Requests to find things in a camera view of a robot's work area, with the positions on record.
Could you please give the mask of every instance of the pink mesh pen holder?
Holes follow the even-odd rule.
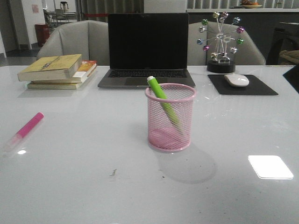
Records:
[[[191,143],[191,120],[196,90],[175,83],[160,84],[167,99],[157,98],[150,87],[148,97],[148,140],[156,149],[174,152]]]

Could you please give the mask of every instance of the highlighter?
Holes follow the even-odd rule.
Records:
[[[151,87],[152,91],[154,92],[155,96],[160,99],[167,99],[166,94],[162,90],[161,86],[159,85],[158,81],[153,76],[148,77],[148,84]],[[166,112],[168,119],[170,120],[171,124],[183,134],[182,127],[178,116],[176,115],[175,111],[173,110],[171,104],[169,103],[161,103],[163,110]]]
[[[24,125],[4,146],[4,153],[10,153],[21,140],[43,119],[43,113],[37,113],[27,124]]]

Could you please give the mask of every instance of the stack of books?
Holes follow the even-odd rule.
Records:
[[[28,89],[75,90],[92,76],[97,62],[82,55],[42,57],[18,73],[19,81],[30,81]]]

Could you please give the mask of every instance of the laptop keyboard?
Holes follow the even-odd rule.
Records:
[[[184,70],[112,70],[109,77],[187,77]]]

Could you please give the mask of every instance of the white table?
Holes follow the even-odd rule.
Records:
[[[237,66],[278,96],[218,94],[206,67],[189,67],[198,90],[192,143],[162,153],[147,143],[144,91],[100,90],[108,67],[77,91],[26,90],[0,67],[0,142],[37,112],[44,119],[13,158],[0,159],[1,224],[296,224],[299,94],[291,66]],[[249,155],[277,155],[290,180],[260,179]]]

